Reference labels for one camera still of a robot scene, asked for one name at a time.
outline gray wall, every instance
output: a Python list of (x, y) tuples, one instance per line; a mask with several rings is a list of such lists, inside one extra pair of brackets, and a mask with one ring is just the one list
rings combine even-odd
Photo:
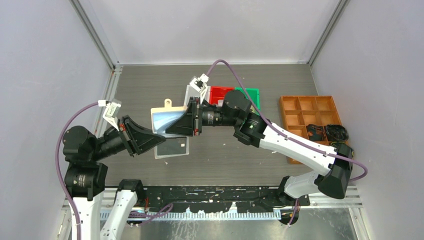
[(339, 2), (81, 1), (121, 64), (305, 63)]
[[(0, 239), (55, 239), (64, 200), (56, 141), (102, 97), (110, 70), (67, 0), (4, 2), (0, 33)], [(75, 123), (91, 129), (96, 113)]]
[(375, 239), (423, 239), (424, 1), (350, 1), (313, 65), (333, 95)]

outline black cable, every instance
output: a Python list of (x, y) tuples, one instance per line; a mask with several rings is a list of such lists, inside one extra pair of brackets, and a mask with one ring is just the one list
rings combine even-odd
[(345, 142), (349, 139), (348, 131), (342, 125), (328, 124), (324, 130), (329, 142)]

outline black bracket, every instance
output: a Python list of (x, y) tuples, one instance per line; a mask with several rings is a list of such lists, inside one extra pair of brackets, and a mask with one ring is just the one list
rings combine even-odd
[(192, 137), (200, 129), (202, 132), (202, 121), (199, 121), (199, 108), (198, 97), (190, 97), (185, 113), (178, 118), (171, 126), (169, 126), (165, 133), (178, 134), (182, 136)]
[(123, 179), (120, 181), (116, 192), (120, 192), (122, 190), (130, 190), (131, 192), (135, 192), (137, 194), (138, 203), (143, 202), (146, 198), (146, 192), (144, 190), (143, 183), (139, 179)]
[[(238, 213), (273, 213), (275, 208), (287, 205), (278, 199), (276, 186), (147, 186), (145, 188), (148, 198), (149, 211), (157, 212), (167, 204), (172, 203), (173, 213), (185, 213), (190, 209), (192, 213), (204, 211), (205, 213), (226, 213), (235, 202)], [(300, 206), (309, 206), (308, 196), (299, 198)], [(293, 210), (281, 210), (282, 223)], [(291, 224), (297, 221), (299, 214)], [(128, 224), (140, 221), (128, 221)]]
[(234, 126), (233, 136), (244, 145), (252, 145), (259, 148), (261, 139), (265, 138), (264, 131), (267, 124), (259, 115), (250, 112), (241, 126)]
[(119, 121), (119, 128), (122, 133), (122, 142), (129, 143), (126, 149), (132, 157), (134, 154), (143, 154), (166, 141), (164, 136), (154, 134), (152, 130), (138, 125), (128, 115), (123, 116)]
[(93, 197), (105, 190), (105, 179), (108, 167), (100, 162), (84, 164), (70, 163), (64, 182), (69, 194), (74, 197)]
[[(337, 155), (352, 158), (352, 148), (346, 144), (337, 147)], [(348, 189), (349, 179), (353, 169), (351, 162), (336, 158), (334, 164), (328, 166), (330, 171), (327, 175), (319, 175), (315, 180), (318, 190), (334, 199), (344, 199)]]

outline green tray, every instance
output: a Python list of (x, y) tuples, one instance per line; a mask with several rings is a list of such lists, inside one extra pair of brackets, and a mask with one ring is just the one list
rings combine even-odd
[[(239, 90), (240, 92), (242, 92), (246, 96), (246, 94), (243, 92), (243, 89), (241, 87), (236, 87), (235, 90)], [(259, 88), (246, 88), (246, 91), (249, 94), (249, 96), (252, 98), (257, 109), (261, 110), (261, 101), (260, 101), (261, 94), (259, 94)]]

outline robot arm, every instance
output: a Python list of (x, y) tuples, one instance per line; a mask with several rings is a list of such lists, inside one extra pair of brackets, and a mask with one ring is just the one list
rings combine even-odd
[[(82, 240), (120, 239), (126, 224), (125, 219), (132, 208), (145, 200), (145, 191), (140, 180), (122, 180), (112, 212), (100, 231), (100, 210), (108, 167), (99, 160), (124, 150), (130, 156), (140, 155), (166, 140), (163, 136), (153, 134), (150, 129), (136, 124), (127, 115), (118, 120), (117, 110), (113, 102), (106, 106), (104, 112), (110, 114), (110, 119), (115, 124), (100, 138), (96, 138), (83, 126), (74, 126), (63, 136), (63, 154), (69, 162), (64, 182), (78, 210), (72, 210), (72, 222), (75, 226), (75, 214), (78, 214)], [(76, 229), (72, 228), (73, 240), (77, 239)]]
[[(222, 107), (212, 106), (206, 101), (202, 104), (199, 102), (199, 98), (192, 97), (186, 113), (168, 127), (166, 133), (194, 136), (201, 134), (204, 126), (234, 126), (234, 137), (239, 142), (276, 151), (313, 169), (310, 173), (287, 176), (282, 179), (278, 189), (282, 203), (292, 205), (295, 199), (317, 192), (335, 199), (345, 197), (352, 164), (327, 154), (350, 158), (352, 152), (348, 146), (342, 144), (335, 149), (331, 146), (320, 145), (272, 123), (273, 127), (287, 137), (279, 135), (260, 116), (250, 111), (252, 103), (238, 90), (232, 90), (225, 95)], [(320, 154), (295, 141), (327, 154)]]

